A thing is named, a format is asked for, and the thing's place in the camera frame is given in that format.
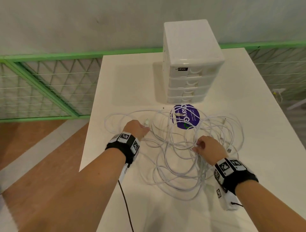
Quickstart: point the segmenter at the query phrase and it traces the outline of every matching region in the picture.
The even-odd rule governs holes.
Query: white cable
[[[175,111],[177,110],[187,110],[189,111],[194,117],[199,119],[199,123],[196,126],[193,126],[192,123],[190,123],[187,120],[184,119],[176,119],[175,117]],[[197,139],[199,138],[199,133],[201,131],[205,131],[209,136],[214,137],[216,140],[218,140],[223,147],[228,150],[232,150],[232,152],[229,154],[230,156],[237,154],[241,149],[243,142],[244,142],[244,134],[243,129],[240,121],[237,117],[235,117],[232,114],[228,114],[228,116],[222,116],[221,114],[215,114],[207,116],[199,109],[196,109],[198,112],[200,112],[203,117],[199,117],[196,114],[194,114],[191,110],[196,109],[194,107],[188,106],[182,107],[182,106],[175,106],[174,109],[171,112],[167,112],[164,109],[156,110],[156,109],[148,109],[148,110],[138,110],[134,111],[128,114],[125,113],[113,113],[109,114],[104,119],[104,127],[105,129],[113,134],[118,134],[122,131],[121,124],[122,120],[125,117],[130,117],[131,119],[137,119],[132,114],[136,112],[145,112],[145,111],[152,111],[155,112],[155,115],[151,119],[151,133],[154,136],[154,139],[150,138],[144,138],[143,141],[146,143],[147,146],[151,148],[159,148],[160,152],[158,153],[155,160],[153,160],[150,157],[150,154],[144,154],[143,152],[139,152],[139,154],[142,154],[144,157],[146,157],[151,163],[154,164],[154,168],[152,170],[152,181],[146,180],[142,173],[140,172],[140,175],[145,183],[148,185],[156,185],[159,187],[163,192],[166,194],[179,199],[179,200],[192,200],[195,197],[198,196],[200,190],[205,185],[205,180],[210,178],[212,175],[207,176],[207,171],[212,168],[211,165],[205,162],[205,160],[196,154],[194,151],[191,150],[194,146],[196,146]],[[115,115],[122,115],[122,118],[118,122],[118,128],[116,131],[108,128],[107,121]],[[157,120],[158,116],[163,116],[167,118],[167,126],[164,128],[161,128],[160,126],[157,126],[157,123],[160,122]],[[183,133],[176,133],[173,130],[176,128],[177,123],[183,122],[190,127],[186,130],[180,130]],[[238,132],[241,133],[241,142],[238,143],[238,146],[234,146],[235,140],[235,132],[234,127],[238,127]],[[157,134],[158,132],[165,133],[166,136],[160,136]],[[186,138],[186,133],[193,131],[193,139],[192,141],[188,140]],[[174,135],[176,137],[182,137],[182,140],[179,142],[175,142]],[[170,152],[169,150],[172,150],[175,155],[177,155],[180,159],[185,160],[186,162],[190,163],[190,166],[187,171],[179,172],[176,171],[172,165],[171,162],[169,162],[169,156]],[[190,155],[190,157],[183,157],[181,156],[178,151],[187,151]],[[175,181],[183,178],[183,179],[190,179],[190,183],[188,181],[188,184],[190,184],[190,187],[187,187],[184,184],[178,184]],[[181,192],[181,193],[188,193],[192,192],[193,196],[190,197],[179,197],[175,195],[172,191],[172,189]]]

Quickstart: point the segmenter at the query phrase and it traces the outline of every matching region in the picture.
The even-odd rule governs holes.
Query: green frame
[[[245,48],[245,49],[268,49],[268,48],[297,48],[306,47],[306,41],[287,41],[287,42],[257,42],[257,43],[229,43],[220,44],[222,49],[227,48]],[[39,120],[57,120],[57,119],[77,119],[89,118],[90,115],[79,116],[75,110],[68,106],[62,99],[54,94],[49,88],[41,83],[29,70],[24,68],[20,62],[29,61],[52,61],[68,59],[89,59],[101,58],[105,55],[136,54],[136,53],[154,53],[162,52],[162,48],[141,48],[112,51],[94,51],[83,53],[58,53],[58,54],[26,54],[26,55],[4,55],[0,56],[0,62],[6,64],[17,75],[24,78],[29,84],[37,88],[43,95],[47,96],[53,103],[67,112],[70,116],[62,117],[43,117],[43,118],[13,118],[0,119],[1,122],[28,122]]]

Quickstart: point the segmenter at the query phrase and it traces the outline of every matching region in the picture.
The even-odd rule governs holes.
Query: tangled cable
[[[151,149],[150,154],[139,152],[154,165],[154,168],[149,170],[152,174],[151,181],[148,181],[140,172],[141,177],[148,185],[156,185],[166,194],[179,200],[188,201],[197,197],[205,185],[205,180],[212,176],[212,172],[210,175],[207,173],[212,166],[191,150],[192,147],[196,146],[196,142],[201,135],[211,136],[218,140],[230,156],[238,156],[238,152],[244,142],[242,125],[234,115],[222,116],[215,114],[207,116],[191,105],[175,106],[170,112],[165,109],[148,109],[128,114],[109,114],[104,119],[104,127],[108,132],[118,134],[122,131],[121,124],[125,117],[137,119],[133,114],[145,111],[152,111],[155,114],[151,118],[152,138],[146,136],[143,141],[148,147],[160,150],[155,159],[152,158]],[[192,124],[190,118],[182,117],[182,114],[179,113],[181,111],[188,111],[189,115],[198,120],[198,123],[195,122],[197,120],[194,120],[194,124]],[[122,115],[122,118],[118,122],[118,129],[112,130],[108,127],[107,122],[115,115]],[[186,129],[178,128],[179,124],[183,124]],[[234,144],[237,140],[240,141],[238,146]],[[171,163],[169,161],[170,159],[173,160],[173,158],[176,158],[176,163],[184,162],[183,165],[178,165],[179,171],[172,166],[174,162]],[[189,165],[188,169],[182,171],[187,165]]]

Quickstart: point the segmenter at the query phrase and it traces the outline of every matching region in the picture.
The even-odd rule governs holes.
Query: white table
[[[235,114],[245,132],[240,159],[263,186],[306,218],[304,147],[245,49],[222,51],[225,64],[204,102],[194,106],[207,114]],[[103,57],[80,169],[101,154],[112,137],[103,125],[109,113],[169,107],[161,103],[161,62],[161,53]],[[136,162],[145,165],[141,159]],[[131,166],[122,185],[135,232],[257,231],[243,208],[224,211],[214,188],[190,202],[175,200],[156,186],[146,185],[137,165]],[[97,231],[131,231],[118,186]]]

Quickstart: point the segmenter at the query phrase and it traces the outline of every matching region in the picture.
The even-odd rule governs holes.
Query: black label
[[[177,68],[175,70],[177,70],[177,71],[188,71],[188,68]]]

